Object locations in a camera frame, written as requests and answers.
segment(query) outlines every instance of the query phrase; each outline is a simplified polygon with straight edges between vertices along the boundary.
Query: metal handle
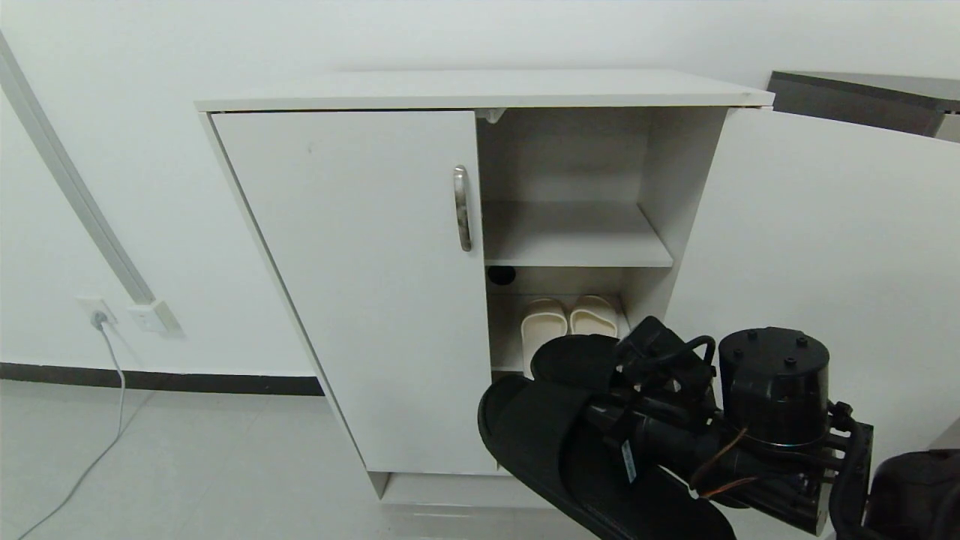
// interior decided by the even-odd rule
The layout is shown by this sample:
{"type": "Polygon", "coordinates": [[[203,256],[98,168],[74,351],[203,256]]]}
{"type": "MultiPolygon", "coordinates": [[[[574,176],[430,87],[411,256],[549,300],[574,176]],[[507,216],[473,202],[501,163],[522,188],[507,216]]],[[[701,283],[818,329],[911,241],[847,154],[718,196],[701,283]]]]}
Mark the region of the metal handle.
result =
{"type": "Polygon", "coordinates": [[[473,249],[470,240],[470,222],[467,214],[467,169],[463,165],[453,167],[453,202],[457,209],[457,228],[460,230],[460,247],[473,249]]]}

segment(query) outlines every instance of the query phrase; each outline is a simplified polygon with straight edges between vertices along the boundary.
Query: slipper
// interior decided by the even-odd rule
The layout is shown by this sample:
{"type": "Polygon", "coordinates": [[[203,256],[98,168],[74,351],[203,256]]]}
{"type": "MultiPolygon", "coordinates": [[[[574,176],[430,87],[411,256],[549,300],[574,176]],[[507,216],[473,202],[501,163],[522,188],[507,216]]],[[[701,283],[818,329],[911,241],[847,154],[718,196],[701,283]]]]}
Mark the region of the slipper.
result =
{"type": "Polygon", "coordinates": [[[534,354],[551,339],[566,335],[564,306],[552,298],[538,298],[531,302],[520,322],[520,343],[523,349],[523,375],[532,378],[530,362],[534,354]]]}
{"type": "Polygon", "coordinates": [[[530,362],[534,380],[607,393],[615,385],[616,339],[606,335],[565,335],[540,347],[530,362]]]}
{"type": "Polygon", "coordinates": [[[581,296],[570,311],[570,333],[616,337],[616,323],[616,310],[596,295],[581,296]]]}
{"type": "Polygon", "coordinates": [[[510,375],[480,401],[480,438],[515,478],[602,540],[735,540],[707,500],[652,463],[622,478],[604,434],[581,417],[597,394],[510,375]]]}

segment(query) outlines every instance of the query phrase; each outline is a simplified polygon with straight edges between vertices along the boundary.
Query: closed cabinet door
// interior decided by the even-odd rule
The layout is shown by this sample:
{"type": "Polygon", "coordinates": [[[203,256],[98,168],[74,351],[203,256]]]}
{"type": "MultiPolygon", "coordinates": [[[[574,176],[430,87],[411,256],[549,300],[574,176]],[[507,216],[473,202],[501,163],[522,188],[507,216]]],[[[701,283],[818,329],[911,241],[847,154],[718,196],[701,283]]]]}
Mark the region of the closed cabinet door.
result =
{"type": "Polygon", "coordinates": [[[876,425],[875,464],[924,449],[960,411],[958,209],[960,144],[733,110],[666,323],[805,331],[830,399],[876,425]]]}
{"type": "Polygon", "coordinates": [[[491,372],[473,112],[214,124],[366,467],[494,471],[476,426],[491,372]]]}

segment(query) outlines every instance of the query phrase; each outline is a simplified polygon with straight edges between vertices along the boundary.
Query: orange wire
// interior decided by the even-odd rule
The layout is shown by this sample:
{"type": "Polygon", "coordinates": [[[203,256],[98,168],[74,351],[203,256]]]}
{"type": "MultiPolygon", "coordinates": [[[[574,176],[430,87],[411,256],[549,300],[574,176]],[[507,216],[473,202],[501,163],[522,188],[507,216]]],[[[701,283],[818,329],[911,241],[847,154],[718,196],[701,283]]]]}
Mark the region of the orange wire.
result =
{"type": "Polygon", "coordinates": [[[702,497],[702,498],[704,498],[704,499],[709,499],[710,497],[713,497],[714,495],[720,495],[721,493],[727,491],[728,489],[734,489],[734,487],[741,486],[741,485],[746,484],[746,483],[750,483],[750,482],[752,482],[752,481],[754,481],[754,480],[756,480],[756,479],[757,479],[757,477],[746,477],[746,478],[744,478],[744,479],[734,480],[734,481],[732,481],[732,482],[730,482],[730,483],[726,483],[726,484],[724,484],[724,485],[721,485],[720,487],[718,487],[718,488],[716,488],[716,489],[711,489],[710,491],[707,491],[707,493],[701,493],[701,494],[700,494],[700,497],[702,497]]]}
{"type": "Polygon", "coordinates": [[[721,448],[720,452],[714,454],[713,457],[705,461],[704,464],[701,465],[700,467],[697,467],[697,470],[694,471],[692,475],[690,475],[690,481],[688,482],[690,487],[695,487],[696,484],[700,482],[703,475],[706,474],[707,471],[709,471],[710,467],[712,467],[714,463],[716,463],[717,459],[720,459],[721,455],[726,454],[727,452],[730,451],[731,448],[736,446],[736,443],[740,442],[740,439],[742,439],[743,436],[746,434],[747,434],[747,428],[746,426],[744,426],[744,428],[740,430],[740,432],[736,435],[736,437],[734,437],[732,441],[727,443],[727,446],[721,448]]]}

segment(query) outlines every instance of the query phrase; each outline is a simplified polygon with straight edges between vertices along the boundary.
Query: electrical outlet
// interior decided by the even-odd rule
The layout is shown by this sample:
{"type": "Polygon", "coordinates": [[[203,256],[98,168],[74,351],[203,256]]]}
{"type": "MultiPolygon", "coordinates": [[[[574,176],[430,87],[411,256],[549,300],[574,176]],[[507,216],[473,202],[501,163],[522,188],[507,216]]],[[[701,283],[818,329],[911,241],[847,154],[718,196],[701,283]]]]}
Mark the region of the electrical outlet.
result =
{"type": "Polygon", "coordinates": [[[93,314],[97,311],[102,311],[107,316],[107,322],[109,324],[117,324],[117,318],[113,316],[113,311],[110,311],[110,308],[107,307],[107,303],[104,302],[103,298],[98,296],[78,296],[77,302],[86,312],[87,320],[92,318],[93,314]]]}
{"type": "Polygon", "coordinates": [[[176,330],[179,325],[174,314],[162,300],[156,300],[152,304],[130,306],[127,313],[133,318],[134,323],[143,331],[168,332],[176,330]]]}

